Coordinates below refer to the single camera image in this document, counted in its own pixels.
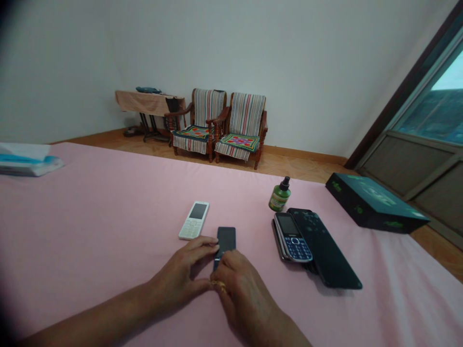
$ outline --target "black mobile phone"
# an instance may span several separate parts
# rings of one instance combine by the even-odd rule
[[[233,227],[219,227],[217,229],[218,249],[214,257],[214,271],[217,269],[223,254],[236,248],[236,229]]]
[[[285,247],[280,241],[280,236],[278,236],[278,231],[276,230],[275,220],[272,219],[272,229],[273,229],[273,236],[275,236],[275,243],[276,248],[278,250],[278,254],[280,255],[280,259],[284,262],[291,263],[291,259],[285,253]]]
[[[277,234],[289,259],[296,263],[308,263],[312,253],[300,234],[298,225],[289,213],[277,212],[274,217]]]
[[[299,230],[313,254],[312,265],[303,265],[306,270],[318,273],[323,284],[329,288],[362,289],[362,282],[329,234],[320,217],[309,210],[290,208]]]

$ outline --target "small table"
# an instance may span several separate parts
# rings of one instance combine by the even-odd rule
[[[159,141],[170,141],[168,136],[162,135],[156,126],[156,121],[154,116],[164,117],[165,113],[172,112],[169,110],[166,99],[167,98],[176,98],[179,101],[181,108],[185,108],[185,98],[174,96],[174,95],[160,95],[160,94],[151,94],[151,93],[140,93],[140,92],[128,92],[128,91],[116,91],[116,102],[121,107],[122,111],[132,111],[138,112],[140,114],[141,122],[145,127],[145,136],[143,137],[143,142],[146,142],[147,139],[155,139]],[[149,115],[151,128],[148,125],[146,115]],[[174,127],[177,130],[180,130],[179,121],[173,119]],[[168,123],[164,118],[164,127],[169,130]]]

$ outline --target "door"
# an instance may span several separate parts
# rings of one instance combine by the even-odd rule
[[[362,158],[357,170],[431,219],[463,249],[463,31]]]

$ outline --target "bottle label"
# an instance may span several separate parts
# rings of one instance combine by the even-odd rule
[[[272,194],[272,197],[270,198],[270,205],[272,207],[275,207],[277,209],[283,209],[285,206],[286,202],[288,201],[289,197],[287,198],[282,198],[275,193]]]

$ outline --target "wooden armchair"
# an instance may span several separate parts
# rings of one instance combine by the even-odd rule
[[[212,162],[214,137],[213,121],[223,113],[227,104],[227,93],[218,90],[193,89],[191,103],[185,110],[166,113],[175,155],[178,148],[209,154]],[[185,116],[190,112],[191,125],[184,130],[174,130],[173,117]]]
[[[266,98],[262,95],[231,95],[228,114],[223,112],[213,121],[217,163],[220,161],[220,154],[245,161],[251,157],[256,160],[254,170],[257,170],[268,131],[265,101]]]

